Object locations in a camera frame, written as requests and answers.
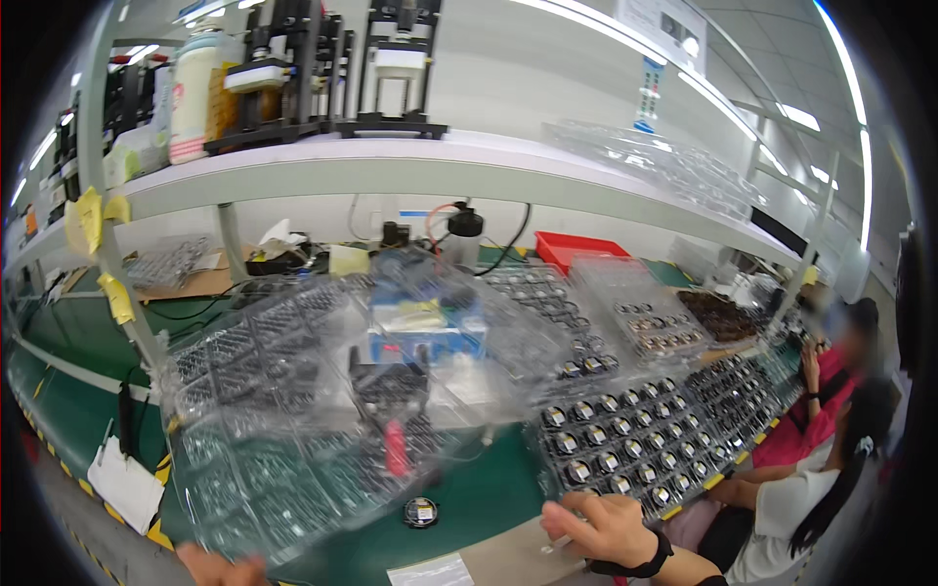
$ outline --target pink shirt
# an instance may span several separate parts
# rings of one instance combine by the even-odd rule
[[[818,386],[824,388],[825,384],[843,369],[840,351],[835,347],[818,356],[818,367],[820,367]],[[806,458],[814,448],[824,443],[834,433],[834,418],[837,416],[837,411],[840,410],[843,401],[850,398],[853,392],[854,379],[850,378],[843,384],[840,391],[821,407],[817,416],[805,426],[803,434],[792,420],[792,415],[794,415],[800,421],[808,422],[808,398],[805,396],[799,398],[765,438],[765,441],[752,451],[752,466],[754,468],[784,466]]]

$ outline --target hand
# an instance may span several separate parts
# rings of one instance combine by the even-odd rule
[[[259,555],[231,563],[218,553],[209,553],[194,543],[184,543],[176,555],[186,566],[196,586],[266,586],[265,561]]]
[[[573,552],[627,568],[651,562],[658,553],[658,536],[642,525],[638,501],[620,495],[568,492],[561,503],[563,506],[544,504],[540,526],[552,541],[568,535],[572,542],[567,547]],[[568,509],[580,511],[589,522],[579,520]]]
[[[818,355],[814,351],[813,345],[809,345],[802,350],[801,364],[805,370],[808,392],[812,395],[816,394],[818,392],[818,377],[821,374],[821,367],[818,366]]]

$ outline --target white plastic bottle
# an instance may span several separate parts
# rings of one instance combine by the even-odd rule
[[[173,81],[173,137],[170,162],[189,162],[207,155],[203,149],[208,120],[208,84],[213,68],[239,65],[244,45],[224,34],[216,19],[205,19],[176,55]]]

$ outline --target ponytail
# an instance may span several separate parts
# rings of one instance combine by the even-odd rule
[[[854,389],[843,437],[838,443],[843,470],[834,481],[834,486],[794,530],[789,545],[792,558],[817,542],[850,498],[867,458],[874,455],[874,448],[882,444],[889,431],[892,411],[892,400],[886,383],[868,380]]]

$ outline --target red plastic bin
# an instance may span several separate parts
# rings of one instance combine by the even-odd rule
[[[535,250],[540,258],[547,263],[559,266],[564,275],[570,270],[570,262],[574,254],[631,256],[612,240],[540,231],[534,232],[534,237],[537,239]]]

